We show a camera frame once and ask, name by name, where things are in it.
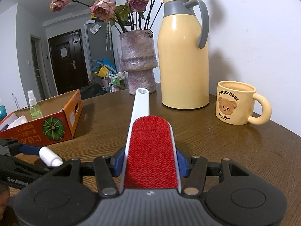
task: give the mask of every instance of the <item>vase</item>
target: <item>vase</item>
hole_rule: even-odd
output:
[[[132,30],[120,34],[121,68],[128,72],[128,90],[132,95],[138,88],[156,91],[153,68],[158,66],[153,33]]]

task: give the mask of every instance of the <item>door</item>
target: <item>door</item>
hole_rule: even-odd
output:
[[[49,39],[50,57],[58,94],[88,86],[81,30]]]
[[[96,32],[96,34],[93,34],[90,31],[90,28],[92,28],[96,23],[90,23],[87,24],[87,41],[88,41],[88,47],[90,51],[90,57],[91,60],[91,66],[94,68],[98,64],[93,62],[93,60],[97,59],[108,59],[113,66],[115,66],[115,60],[114,60],[114,54],[113,54],[113,47],[111,44],[111,50],[110,46],[108,45],[108,50],[106,50],[106,25],[105,22],[97,22],[101,27]],[[92,74],[93,81],[95,83],[99,83],[101,86],[103,86],[102,80],[100,77]]]

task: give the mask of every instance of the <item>paper sign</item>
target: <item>paper sign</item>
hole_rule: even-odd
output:
[[[72,112],[69,116],[70,122],[71,122],[71,126],[74,126],[75,123],[75,115],[74,112]]]
[[[61,48],[61,56],[62,56],[62,58],[68,56],[66,47]]]

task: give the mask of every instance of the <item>blue gripper pad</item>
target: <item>blue gripper pad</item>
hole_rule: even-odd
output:
[[[41,147],[30,146],[30,145],[22,145],[19,149],[19,152],[25,155],[39,155]]]
[[[188,177],[189,176],[189,168],[187,166],[187,160],[179,150],[177,150],[177,158],[178,158],[180,176]]]
[[[125,152],[125,149],[118,155],[118,157],[116,158],[115,160],[115,166],[114,166],[114,169],[113,169],[113,176],[114,177],[118,177],[121,175],[121,172],[122,172],[122,166],[123,166],[123,159],[124,159],[124,152]]]

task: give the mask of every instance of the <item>green liquid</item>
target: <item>green liquid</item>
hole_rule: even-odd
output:
[[[41,112],[40,107],[39,107],[38,104],[30,107],[30,113],[31,113],[31,117],[33,118],[33,120],[36,120],[36,119],[39,119],[39,118],[43,117],[42,112]]]

